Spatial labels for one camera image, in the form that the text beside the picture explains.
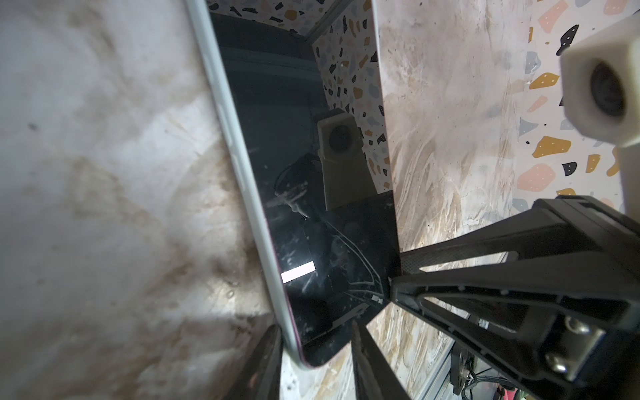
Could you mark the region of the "light blue phone case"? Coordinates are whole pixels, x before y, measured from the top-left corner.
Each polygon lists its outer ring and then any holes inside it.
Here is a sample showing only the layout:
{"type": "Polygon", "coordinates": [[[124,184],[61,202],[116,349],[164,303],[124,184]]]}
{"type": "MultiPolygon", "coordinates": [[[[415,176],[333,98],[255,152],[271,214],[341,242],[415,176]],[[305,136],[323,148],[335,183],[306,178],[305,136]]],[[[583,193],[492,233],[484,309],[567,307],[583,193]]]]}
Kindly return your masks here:
{"type": "Polygon", "coordinates": [[[313,273],[316,265],[306,248],[296,247],[290,251],[277,249],[258,190],[208,6],[205,1],[187,1],[186,5],[235,178],[247,210],[276,320],[283,330],[283,338],[291,359],[300,367],[306,368],[308,363],[303,356],[302,340],[285,285],[313,273]]]}

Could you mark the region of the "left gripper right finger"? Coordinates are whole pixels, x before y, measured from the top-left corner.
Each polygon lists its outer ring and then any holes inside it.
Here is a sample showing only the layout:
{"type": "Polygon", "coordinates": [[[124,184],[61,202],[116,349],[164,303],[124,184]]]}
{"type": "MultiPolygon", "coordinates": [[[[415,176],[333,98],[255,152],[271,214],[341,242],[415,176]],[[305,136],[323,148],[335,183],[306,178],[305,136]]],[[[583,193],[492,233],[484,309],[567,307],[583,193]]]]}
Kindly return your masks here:
{"type": "Polygon", "coordinates": [[[356,320],[351,344],[357,400],[410,400],[367,327],[356,320]]]}

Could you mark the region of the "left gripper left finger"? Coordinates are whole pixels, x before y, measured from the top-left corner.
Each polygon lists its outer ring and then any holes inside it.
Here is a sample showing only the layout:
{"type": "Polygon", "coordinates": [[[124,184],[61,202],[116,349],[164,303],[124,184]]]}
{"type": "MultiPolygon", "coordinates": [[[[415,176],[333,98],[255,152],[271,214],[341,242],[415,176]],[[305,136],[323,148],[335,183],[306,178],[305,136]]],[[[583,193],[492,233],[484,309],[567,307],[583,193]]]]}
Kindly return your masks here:
{"type": "Polygon", "coordinates": [[[279,400],[282,357],[282,330],[280,326],[272,325],[261,337],[224,399],[279,400]]]}

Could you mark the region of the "black phone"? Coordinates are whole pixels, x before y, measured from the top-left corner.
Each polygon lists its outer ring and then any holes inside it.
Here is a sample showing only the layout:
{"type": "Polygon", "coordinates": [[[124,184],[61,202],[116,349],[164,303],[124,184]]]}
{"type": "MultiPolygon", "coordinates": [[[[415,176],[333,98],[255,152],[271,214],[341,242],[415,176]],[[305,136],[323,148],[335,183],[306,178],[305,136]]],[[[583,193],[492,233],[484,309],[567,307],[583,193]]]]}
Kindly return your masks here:
{"type": "Polygon", "coordinates": [[[387,306],[400,273],[373,3],[207,7],[273,308],[292,358],[318,368],[387,306]]]}

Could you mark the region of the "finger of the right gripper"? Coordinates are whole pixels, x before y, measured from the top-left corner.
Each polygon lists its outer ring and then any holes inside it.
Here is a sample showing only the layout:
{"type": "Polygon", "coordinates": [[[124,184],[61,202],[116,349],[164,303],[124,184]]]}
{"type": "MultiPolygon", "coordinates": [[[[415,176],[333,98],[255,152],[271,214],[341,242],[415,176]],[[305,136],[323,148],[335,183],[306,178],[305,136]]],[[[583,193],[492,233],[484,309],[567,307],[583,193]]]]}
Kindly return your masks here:
{"type": "Polygon", "coordinates": [[[639,396],[639,281],[604,253],[405,275],[392,299],[536,398],[639,396]]]}
{"type": "Polygon", "coordinates": [[[424,267],[514,253],[508,275],[543,280],[637,280],[639,224],[589,196],[539,199],[523,213],[401,255],[402,277],[424,267]]]}

